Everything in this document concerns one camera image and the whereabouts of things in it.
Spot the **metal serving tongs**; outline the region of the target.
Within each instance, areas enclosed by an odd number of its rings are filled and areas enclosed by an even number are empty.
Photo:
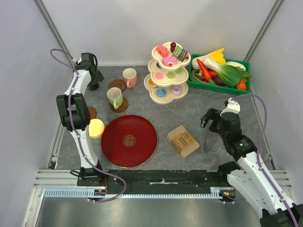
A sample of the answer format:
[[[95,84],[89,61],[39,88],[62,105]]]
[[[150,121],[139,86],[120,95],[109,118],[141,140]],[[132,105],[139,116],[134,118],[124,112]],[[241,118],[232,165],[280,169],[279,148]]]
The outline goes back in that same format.
[[[209,126],[206,127],[205,129],[205,140],[204,140],[204,152],[207,153],[211,147],[213,146],[213,144],[216,142],[217,138],[218,138],[218,134],[215,132],[212,132],[209,129]]]

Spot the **light green mug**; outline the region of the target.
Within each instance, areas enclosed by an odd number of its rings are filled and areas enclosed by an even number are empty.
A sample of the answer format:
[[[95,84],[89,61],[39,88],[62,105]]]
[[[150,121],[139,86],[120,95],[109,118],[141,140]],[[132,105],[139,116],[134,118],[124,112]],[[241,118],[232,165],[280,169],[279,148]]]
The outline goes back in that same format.
[[[114,109],[118,109],[123,103],[122,91],[117,87],[112,87],[107,91],[107,98]]]

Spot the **purple sprinkled donut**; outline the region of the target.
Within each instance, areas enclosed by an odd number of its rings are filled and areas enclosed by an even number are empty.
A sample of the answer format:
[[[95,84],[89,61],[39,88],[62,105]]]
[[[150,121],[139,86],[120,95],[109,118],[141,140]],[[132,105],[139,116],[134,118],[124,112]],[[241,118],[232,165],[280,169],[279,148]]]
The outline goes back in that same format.
[[[179,96],[182,94],[183,88],[181,86],[172,86],[170,91],[172,95]]]

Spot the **pink mug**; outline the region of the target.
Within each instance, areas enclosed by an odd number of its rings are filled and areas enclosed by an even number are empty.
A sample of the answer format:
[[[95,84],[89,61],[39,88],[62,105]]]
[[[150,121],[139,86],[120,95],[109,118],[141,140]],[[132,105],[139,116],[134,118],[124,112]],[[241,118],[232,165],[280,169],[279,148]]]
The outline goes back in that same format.
[[[133,88],[137,84],[137,72],[133,68],[127,68],[123,71],[123,78],[127,88]]]

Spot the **green sandwich cookie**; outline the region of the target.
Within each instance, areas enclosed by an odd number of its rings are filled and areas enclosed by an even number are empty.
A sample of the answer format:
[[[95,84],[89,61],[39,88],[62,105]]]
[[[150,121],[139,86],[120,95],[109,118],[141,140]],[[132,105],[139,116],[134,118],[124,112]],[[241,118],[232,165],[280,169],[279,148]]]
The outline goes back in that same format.
[[[183,72],[182,68],[179,68],[178,70],[175,71],[177,74],[181,74]]]
[[[175,78],[175,73],[174,72],[168,72],[167,74],[166,74],[166,76],[167,76],[167,78],[169,78],[169,79],[174,79]]]

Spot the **blue white orange donut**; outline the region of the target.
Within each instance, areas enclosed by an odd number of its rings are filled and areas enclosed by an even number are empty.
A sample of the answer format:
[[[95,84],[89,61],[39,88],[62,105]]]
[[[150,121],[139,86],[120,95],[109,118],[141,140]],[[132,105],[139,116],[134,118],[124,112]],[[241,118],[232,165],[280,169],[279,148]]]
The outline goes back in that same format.
[[[155,94],[158,99],[164,99],[167,96],[167,92],[163,88],[158,88]]]

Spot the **brown layered cake slice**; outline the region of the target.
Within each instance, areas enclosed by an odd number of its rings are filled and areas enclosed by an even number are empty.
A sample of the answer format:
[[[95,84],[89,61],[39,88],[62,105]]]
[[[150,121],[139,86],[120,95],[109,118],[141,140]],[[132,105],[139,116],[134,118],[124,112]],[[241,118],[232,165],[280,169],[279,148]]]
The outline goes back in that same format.
[[[181,54],[178,56],[178,60],[184,62],[188,59],[188,51],[183,49]]]

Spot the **orange glazed donut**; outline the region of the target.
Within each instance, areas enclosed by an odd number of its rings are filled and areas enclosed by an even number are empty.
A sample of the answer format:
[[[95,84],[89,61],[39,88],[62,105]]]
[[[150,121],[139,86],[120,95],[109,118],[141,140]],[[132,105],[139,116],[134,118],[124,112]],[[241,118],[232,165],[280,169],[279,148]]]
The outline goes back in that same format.
[[[152,87],[152,88],[156,88],[156,87],[157,87],[157,85],[154,84],[153,81],[152,81],[151,79],[149,79],[148,84],[149,84],[149,86]]]

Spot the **pink sandwich cookie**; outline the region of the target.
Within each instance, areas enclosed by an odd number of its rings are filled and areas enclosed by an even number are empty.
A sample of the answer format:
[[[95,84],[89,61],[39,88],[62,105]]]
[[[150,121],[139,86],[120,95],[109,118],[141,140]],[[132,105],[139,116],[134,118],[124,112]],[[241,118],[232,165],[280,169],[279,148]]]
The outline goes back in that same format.
[[[160,80],[160,79],[163,78],[163,74],[162,73],[156,73],[155,74],[155,78],[158,79],[158,80]]]

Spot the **pink layered cake slice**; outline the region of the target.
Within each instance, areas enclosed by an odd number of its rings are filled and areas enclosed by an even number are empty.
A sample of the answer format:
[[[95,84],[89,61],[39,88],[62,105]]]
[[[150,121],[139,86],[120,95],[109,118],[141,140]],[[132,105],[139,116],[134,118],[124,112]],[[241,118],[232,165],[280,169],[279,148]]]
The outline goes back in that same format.
[[[175,56],[167,56],[162,58],[162,64],[168,67],[172,67],[177,64],[178,60]]]

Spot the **red layered cake slice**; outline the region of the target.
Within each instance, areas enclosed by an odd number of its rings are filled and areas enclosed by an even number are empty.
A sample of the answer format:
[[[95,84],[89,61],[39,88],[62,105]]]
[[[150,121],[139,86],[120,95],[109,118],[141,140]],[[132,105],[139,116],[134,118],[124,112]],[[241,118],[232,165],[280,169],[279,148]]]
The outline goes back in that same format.
[[[163,45],[157,46],[156,51],[162,58],[168,57],[169,55],[168,49]]]

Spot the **green layered cake slice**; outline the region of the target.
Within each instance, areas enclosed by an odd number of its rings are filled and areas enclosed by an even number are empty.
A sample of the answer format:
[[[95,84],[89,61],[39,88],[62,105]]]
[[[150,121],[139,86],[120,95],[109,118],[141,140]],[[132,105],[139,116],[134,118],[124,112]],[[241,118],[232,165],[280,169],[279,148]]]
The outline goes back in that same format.
[[[178,58],[182,54],[182,51],[183,51],[183,48],[180,47],[179,45],[177,45],[172,54],[173,54],[173,56]]]

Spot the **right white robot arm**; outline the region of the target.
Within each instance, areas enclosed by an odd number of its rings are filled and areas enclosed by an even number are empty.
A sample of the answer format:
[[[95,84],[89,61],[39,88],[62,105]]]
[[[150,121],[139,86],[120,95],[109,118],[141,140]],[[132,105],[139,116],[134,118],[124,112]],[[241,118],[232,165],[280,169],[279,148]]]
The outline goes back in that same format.
[[[286,194],[257,157],[257,147],[242,134],[238,114],[209,108],[201,119],[201,127],[209,126],[220,135],[223,145],[234,161],[218,167],[217,181],[231,185],[253,207],[263,227],[301,227],[303,206]]]

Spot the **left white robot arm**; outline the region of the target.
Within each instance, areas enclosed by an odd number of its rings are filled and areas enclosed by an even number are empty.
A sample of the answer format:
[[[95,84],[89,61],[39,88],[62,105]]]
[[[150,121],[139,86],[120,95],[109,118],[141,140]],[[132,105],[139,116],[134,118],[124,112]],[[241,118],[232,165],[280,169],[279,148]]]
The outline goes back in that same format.
[[[84,94],[87,88],[99,88],[104,77],[94,54],[85,52],[80,59],[72,58],[72,61],[74,66],[69,66],[73,71],[71,84],[63,95],[56,97],[61,124],[72,135],[80,156],[80,170],[71,170],[71,174],[78,178],[78,186],[102,186],[105,177],[89,137],[91,116]]]

